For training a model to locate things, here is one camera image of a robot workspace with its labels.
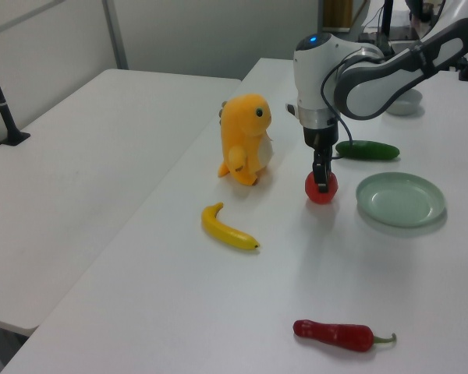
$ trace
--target yellow plush toy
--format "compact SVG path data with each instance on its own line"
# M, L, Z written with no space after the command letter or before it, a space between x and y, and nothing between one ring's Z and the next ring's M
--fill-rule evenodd
M259 94L234 97L223 104L220 126L224 161L218 177L230 172L239 183L257 183L257 172L268 165L273 154L267 135L271 120L267 101Z

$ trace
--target tomato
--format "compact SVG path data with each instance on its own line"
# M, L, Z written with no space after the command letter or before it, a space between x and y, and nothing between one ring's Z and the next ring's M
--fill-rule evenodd
M338 191L338 181L336 175L331 173L328 179L328 191L319 192L318 185L314 182L314 173L310 173L305 180L305 193L309 199L317 204L327 204L333 200L333 197Z

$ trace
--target plate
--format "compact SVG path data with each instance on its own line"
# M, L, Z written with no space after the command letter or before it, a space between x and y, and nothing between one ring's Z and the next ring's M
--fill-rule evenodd
M384 224L413 228L428 224L445 210L436 185L407 173L380 173L364 179L356 190L359 207Z

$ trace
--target cucumber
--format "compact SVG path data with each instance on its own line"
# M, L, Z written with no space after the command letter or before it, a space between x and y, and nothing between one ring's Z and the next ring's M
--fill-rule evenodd
M354 140L352 146L348 141L341 142L336 150L340 156L357 160L393 160L400 154L397 147L369 140Z

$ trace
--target banana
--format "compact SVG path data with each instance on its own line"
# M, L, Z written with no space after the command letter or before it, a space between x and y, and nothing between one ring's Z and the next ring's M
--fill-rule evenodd
M217 214L223 206L224 203L216 203L215 205L207 206L203 209L201 223L203 224L204 230L221 242L236 248L255 250L260 247L260 244L258 244L257 240L251 235L231 228L217 219Z

